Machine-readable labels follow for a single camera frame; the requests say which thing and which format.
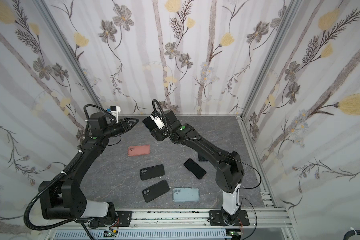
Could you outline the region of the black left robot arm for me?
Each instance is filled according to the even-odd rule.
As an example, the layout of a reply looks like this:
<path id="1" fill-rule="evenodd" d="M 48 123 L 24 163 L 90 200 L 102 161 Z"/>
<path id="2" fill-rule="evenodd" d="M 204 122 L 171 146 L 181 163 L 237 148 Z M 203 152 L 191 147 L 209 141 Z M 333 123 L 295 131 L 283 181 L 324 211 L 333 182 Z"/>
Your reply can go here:
<path id="1" fill-rule="evenodd" d="M 85 136 L 78 146 L 78 153 L 53 180 L 39 186 L 42 215 L 47 220 L 86 219 L 104 220 L 111 224 L 117 220 L 113 203 L 88 200 L 83 194 L 81 182 L 103 153 L 112 137 L 130 131 L 139 119 L 116 120 L 106 113 L 94 113 L 87 119 Z"/>

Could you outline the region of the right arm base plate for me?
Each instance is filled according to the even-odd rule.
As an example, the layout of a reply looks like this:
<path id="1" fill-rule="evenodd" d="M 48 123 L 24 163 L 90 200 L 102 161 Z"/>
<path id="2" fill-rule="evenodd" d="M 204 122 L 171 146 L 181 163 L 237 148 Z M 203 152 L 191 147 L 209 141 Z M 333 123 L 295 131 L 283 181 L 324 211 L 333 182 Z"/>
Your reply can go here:
<path id="1" fill-rule="evenodd" d="M 229 215 L 224 210 L 211 210 L 207 221 L 211 226 L 229 227 L 229 226 L 249 226 L 250 221 L 246 211 L 238 210 L 235 214 Z"/>

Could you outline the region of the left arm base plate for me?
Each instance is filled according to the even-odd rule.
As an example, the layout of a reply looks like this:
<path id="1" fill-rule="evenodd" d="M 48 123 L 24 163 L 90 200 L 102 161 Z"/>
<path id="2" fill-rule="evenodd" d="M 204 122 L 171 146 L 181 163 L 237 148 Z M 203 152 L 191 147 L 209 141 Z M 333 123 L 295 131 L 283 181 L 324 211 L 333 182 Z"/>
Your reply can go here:
<path id="1" fill-rule="evenodd" d="M 88 223 L 88 227 L 96 229 L 99 227 L 113 228 L 114 226 L 129 227 L 132 220 L 132 211 L 116 211 L 105 217 L 94 218 Z"/>

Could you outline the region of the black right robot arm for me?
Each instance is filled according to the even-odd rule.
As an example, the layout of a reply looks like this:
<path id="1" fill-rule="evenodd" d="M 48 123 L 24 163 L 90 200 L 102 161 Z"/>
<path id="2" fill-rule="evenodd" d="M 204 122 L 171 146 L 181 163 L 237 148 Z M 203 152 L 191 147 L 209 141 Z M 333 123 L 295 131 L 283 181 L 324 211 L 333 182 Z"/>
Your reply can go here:
<path id="1" fill-rule="evenodd" d="M 202 137 L 191 125 L 182 124 L 173 111 L 165 111 L 163 116 L 152 112 L 143 123 L 156 141 L 170 139 L 174 144 L 185 145 L 212 164 L 216 170 L 216 184 L 223 191 L 223 221 L 227 225 L 233 225 L 241 210 L 237 200 L 245 175 L 240 155 L 235 151 L 229 153 L 217 147 Z"/>

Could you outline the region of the pink phone case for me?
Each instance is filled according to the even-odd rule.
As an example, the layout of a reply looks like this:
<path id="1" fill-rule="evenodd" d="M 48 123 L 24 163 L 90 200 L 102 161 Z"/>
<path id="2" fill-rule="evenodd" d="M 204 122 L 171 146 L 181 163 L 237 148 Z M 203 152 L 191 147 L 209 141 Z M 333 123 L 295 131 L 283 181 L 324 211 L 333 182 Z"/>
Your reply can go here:
<path id="1" fill-rule="evenodd" d="M 128 157 L 148 155 L 150 154 L 150 152 L 151 152 L 150 145 L 130 146 L 128 148 Z"/>

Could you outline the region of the black phone picked up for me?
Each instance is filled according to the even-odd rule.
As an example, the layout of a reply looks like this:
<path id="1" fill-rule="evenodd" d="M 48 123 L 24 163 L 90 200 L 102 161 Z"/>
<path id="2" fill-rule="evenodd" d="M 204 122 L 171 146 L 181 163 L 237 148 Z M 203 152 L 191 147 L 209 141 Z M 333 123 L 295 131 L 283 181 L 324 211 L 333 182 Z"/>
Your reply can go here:
<path id="1" fill-rule="evenodd" d="M 151 119 L 151 116 L 146 117 L 143 119 L 143 124 L 147 127 L 147 129 L 152 132 L 154 129 L 157 128 L 156 123 L 154 120 Z"/>

